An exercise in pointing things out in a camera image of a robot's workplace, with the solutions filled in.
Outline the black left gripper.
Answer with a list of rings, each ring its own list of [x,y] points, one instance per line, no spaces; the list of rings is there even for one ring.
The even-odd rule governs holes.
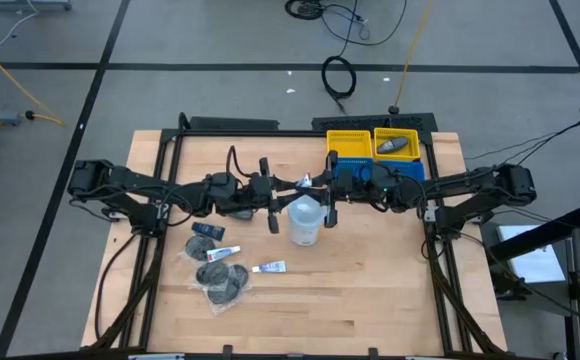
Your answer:
[[[251,188],[251,200],[257,209],[265,208],[268,211],[268,228],[272,234],[279,233],[279,223],[277,219],[278,208],[285,208],[293,201],[302,196],[302,193],[295,192],[289,195],[276,196],[273,190],[295,190],[298,182],[286,181],[271,177],[271,170],[267,157],[259,159],[259,171],[250,177],[249,186]]]

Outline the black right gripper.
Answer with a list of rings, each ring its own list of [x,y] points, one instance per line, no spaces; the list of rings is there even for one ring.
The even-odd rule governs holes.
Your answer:
[[[354,174],[350,167],[338,169],[339,157],[337,152],[329,152],[326,157],[326,170],[320,175],[312,177],[313,186],[327,186],[326,192],[310,192],[308,196],[319,204],[327,205],[324,220],[326,228],[334,228],[338,223],[337,201],[349,202],[349,195],[354,189]]]

